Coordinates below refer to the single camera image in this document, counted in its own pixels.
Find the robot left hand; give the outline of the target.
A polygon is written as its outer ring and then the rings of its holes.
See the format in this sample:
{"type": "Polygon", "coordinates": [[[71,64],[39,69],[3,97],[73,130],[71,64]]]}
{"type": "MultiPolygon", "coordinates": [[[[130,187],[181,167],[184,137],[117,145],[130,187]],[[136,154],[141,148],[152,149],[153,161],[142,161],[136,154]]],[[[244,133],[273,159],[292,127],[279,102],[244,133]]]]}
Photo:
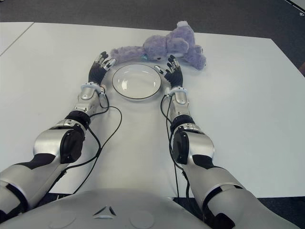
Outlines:
{"type": "Polygon", "coordinates": [[[101,52],[90,68],[88,82],[101,85],[106,73],[115,65],[115,63],[115,58],[109,59],[107,52],[101,52]]]}

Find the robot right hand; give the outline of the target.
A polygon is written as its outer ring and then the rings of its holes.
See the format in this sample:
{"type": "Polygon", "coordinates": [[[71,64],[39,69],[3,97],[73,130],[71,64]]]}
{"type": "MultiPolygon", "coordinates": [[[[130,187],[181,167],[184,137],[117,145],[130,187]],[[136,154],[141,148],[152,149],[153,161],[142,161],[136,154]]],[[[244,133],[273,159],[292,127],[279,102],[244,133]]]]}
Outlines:
{"type": "Polygon", "coordinates": [[[167,69],[155,65],[154,69],[164,76],[167,82],[170,83],[171,87],[182,87],[183,86],[183,74],[178,60],[175,56],[170,55],[168,58],[167,69]]]}

